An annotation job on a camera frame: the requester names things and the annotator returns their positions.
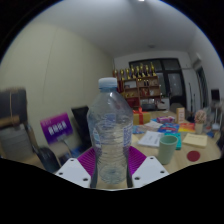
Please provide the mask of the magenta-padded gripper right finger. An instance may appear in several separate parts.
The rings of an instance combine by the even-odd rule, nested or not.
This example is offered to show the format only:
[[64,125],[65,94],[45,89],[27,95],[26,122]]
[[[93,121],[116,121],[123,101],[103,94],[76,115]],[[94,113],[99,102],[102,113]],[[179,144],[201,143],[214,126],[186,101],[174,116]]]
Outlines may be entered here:
[[131,146],[128,156],[127,186],[140,188],[168,175],[155,156],[146,156]]

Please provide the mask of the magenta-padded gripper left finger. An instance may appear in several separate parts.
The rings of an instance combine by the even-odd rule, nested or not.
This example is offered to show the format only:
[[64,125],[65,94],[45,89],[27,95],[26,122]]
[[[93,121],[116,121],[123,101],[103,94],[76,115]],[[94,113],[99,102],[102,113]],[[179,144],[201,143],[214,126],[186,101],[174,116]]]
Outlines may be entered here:
[[90,188],[94,171],[95,152],[91,148],[78,158],[69,158],[55,175],[83,188]]

